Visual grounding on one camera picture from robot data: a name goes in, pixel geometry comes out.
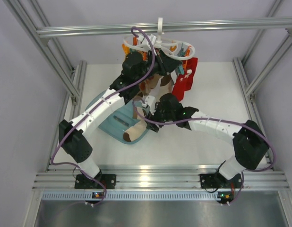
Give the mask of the cream brown sock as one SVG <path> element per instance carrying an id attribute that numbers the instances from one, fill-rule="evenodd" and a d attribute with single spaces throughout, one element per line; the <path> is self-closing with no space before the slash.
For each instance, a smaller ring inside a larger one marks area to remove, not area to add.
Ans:
<path id="1" fill-rule="evenodd" d="M 156 100 L 159 100 L 161 96 L 165 94 L 171 93 L 173 90 L 173 86 L 174 86 L 174 81 L 172 79 L 171 74 L 167 76 L 163 76 L 161 78 L 158 94 L 156 95 Z"/>

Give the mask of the orange clothes peg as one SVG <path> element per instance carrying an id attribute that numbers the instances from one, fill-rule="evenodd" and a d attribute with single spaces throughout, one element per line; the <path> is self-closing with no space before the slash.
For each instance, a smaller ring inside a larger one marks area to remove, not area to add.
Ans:
<path id="1" fill-rule="evenodd" d="M 189 72 L 190 68 L 189 68 L 189 61 L 188 60 L 184 60 L 182 62 L 182 66 L 181 66 L 181 69 L 180 69 L 180 73 L 182 75 L 185 75 Z"/>

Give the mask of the white round clip hanger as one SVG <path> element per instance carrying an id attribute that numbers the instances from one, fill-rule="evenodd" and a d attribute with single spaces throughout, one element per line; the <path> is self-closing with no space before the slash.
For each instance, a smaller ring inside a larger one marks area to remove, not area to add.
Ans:
<path id="1" fill-rule="evenodd" d="M 193 45 L 184 41 L 164 38 L 163 34 L 164 34 L 163 18 L 160 17 L 158 18 L 157 34 L 154 34 L 155 36 L 157 36 L 157 40 L 156 40 L 156 43 L 152 45 L 151 47 L 162 50 L 167 56 L 176 60 L 180 60 L 180 61 L 189 60 L 194 57 L 196 50 Z M 137 38 L 139 35 L 143 35 L 143 34 L 133 34 L 131 43 L 129 42 L 129 38 L 130 38 L 129 35 L 123 38 L 122 48 L 126 54 L 130 53 L 130 51 L 143 52 L 143 51 L 137 50 L 136 48 L 136 45 L 138 44 Z M 177 56 L 177 53 L 179 52 L 181 48 L 181 44 L 183 44 L 184 49 L 186 49 L 185 57 Z"/>

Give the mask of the red sock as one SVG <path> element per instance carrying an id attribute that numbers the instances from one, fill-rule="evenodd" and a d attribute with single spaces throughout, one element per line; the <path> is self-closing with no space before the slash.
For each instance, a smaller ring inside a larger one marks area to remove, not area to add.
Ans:
<path id="1" fill-rule="evenodd" d="M 172 90 L 172 94 L 176 96 L 178 101 L 182 101 L 184 99 L 184 94 L 186 91 L 191 90 L 194 80 L 194 75 L 196 73 L 197 65 L 198 65 L 198 58 L 193 57 L 188 60 L 189 61 L 189 72 L 185 75 L 179 73 L 175 82 L 175 85 Z"/>

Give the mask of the argyle beige orange sock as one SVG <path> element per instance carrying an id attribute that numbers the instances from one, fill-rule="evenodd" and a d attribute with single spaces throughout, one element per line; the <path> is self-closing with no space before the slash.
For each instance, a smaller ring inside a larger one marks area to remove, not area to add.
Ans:
<path id="1" fill-rule="evenodd" d="M 159 83 L 161 76 L 154 74 L 139 84 L 139 92 L 135 95 L 135 98 L 142 98 L 150 94 L 151 90 L 155 89 Z"/>

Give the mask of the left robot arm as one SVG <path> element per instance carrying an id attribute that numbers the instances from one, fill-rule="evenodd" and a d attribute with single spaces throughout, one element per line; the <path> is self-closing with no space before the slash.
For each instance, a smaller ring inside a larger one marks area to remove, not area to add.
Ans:
<path id="1" fill-rule="evenodd" d="M 112 113 L 125 106 L 139 92 L 139 84 L 154 74 L 167 76 L 181 61 L 168 57 L 163 51 L 149 51 L 147 60 L 139 52 L 127 54 L 121 74 L 113 81 L 103 96 L 87 111 L 59 123 L 59 144 L 73 158 L 73 165 L 86 175 L 85 182 L 92 188 L 101 184 L 100 168 L 92 158 L 93 148 L 87 138 Z"/>

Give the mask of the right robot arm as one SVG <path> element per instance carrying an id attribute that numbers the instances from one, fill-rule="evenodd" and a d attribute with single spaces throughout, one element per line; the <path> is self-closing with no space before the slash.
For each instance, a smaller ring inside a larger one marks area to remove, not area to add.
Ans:
<path id="1" fill-rule="evenodd" d="M 180 128 L 200 131 L 232 145 L 234 154 L 224 161 L 213 176 L 205 179 L 210 188 L 227 187 L 244 170 L 256 170 L 269 150 L 269 145 L 256 122 L 248 120 L 237 123 L 212 118 L 199 109 L 184 107 L 171 93 L 157 101 L 148 96 L 143 104 L 149 110 L 146 116 L 147 129 L 158 132 L 168 123 Z"/>

